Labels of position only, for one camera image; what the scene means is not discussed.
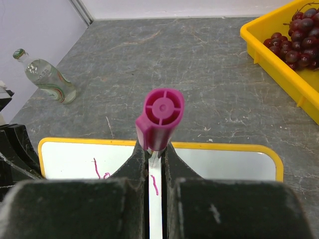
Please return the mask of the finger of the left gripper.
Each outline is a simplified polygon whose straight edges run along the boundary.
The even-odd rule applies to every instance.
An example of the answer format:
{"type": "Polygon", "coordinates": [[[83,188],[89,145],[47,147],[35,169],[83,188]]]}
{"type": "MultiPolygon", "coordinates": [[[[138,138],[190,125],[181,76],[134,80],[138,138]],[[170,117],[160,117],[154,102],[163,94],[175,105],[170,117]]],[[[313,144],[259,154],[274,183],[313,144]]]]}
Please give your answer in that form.
{"type": "Polygon", "coordinates": [[[22,124],[0,126],[0,199],[19,181],[43,178],[39,157],[26,127],[22,124]]]}

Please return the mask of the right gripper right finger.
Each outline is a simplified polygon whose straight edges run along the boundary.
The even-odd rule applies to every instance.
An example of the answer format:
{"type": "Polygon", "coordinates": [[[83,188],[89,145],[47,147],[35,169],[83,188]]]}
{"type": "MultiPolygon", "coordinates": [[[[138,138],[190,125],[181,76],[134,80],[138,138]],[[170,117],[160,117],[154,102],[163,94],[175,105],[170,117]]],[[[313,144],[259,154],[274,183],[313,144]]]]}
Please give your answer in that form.
{"type": "Polygon", "coordinates": [[[161,160],[165,239],[312,239],[271,149],[170,143],[161,160]]]}

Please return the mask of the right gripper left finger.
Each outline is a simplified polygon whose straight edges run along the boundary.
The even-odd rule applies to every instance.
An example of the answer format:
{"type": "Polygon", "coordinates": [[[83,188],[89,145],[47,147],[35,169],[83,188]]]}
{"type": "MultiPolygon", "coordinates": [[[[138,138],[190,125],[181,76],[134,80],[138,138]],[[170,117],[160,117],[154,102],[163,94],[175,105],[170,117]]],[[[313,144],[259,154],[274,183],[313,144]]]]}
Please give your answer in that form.
{"type": "Polygon", "coordinates": [[[146,156],[136,141],[44,138],[43,179],[13,186],[0,207],[3,239],[147,239],[146,156]]]}

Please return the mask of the orange framed whiteboard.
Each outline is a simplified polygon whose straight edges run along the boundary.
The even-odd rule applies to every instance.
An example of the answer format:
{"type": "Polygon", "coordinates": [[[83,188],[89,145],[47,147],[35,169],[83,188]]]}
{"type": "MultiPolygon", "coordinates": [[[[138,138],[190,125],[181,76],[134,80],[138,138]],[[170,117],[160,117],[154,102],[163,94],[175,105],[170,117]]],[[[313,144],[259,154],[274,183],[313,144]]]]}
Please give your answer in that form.
{"type": "Polygon", "coordinates": [[[138,141],[47,137],[38,153],[42,239],[208,238],[215,226],[252,223],[239,210],[261,206],[284,178],[280,157],[253,144],[151,152],[138,141]]]}

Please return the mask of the pink capped whiteboard marker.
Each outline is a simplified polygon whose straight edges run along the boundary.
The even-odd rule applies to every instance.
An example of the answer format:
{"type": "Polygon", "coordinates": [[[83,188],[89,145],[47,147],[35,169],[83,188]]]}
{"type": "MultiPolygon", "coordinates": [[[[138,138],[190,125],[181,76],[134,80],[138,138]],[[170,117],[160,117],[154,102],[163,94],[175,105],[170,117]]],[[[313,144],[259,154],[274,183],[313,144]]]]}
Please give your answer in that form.
{"type": "Polygon", "coordinates": [[[156,88],[145,97],[142,113],[135,121],[138,142],[146,155],[148,167],[171,145],[185,108],[183,94],[173,88],[156,88]]]}

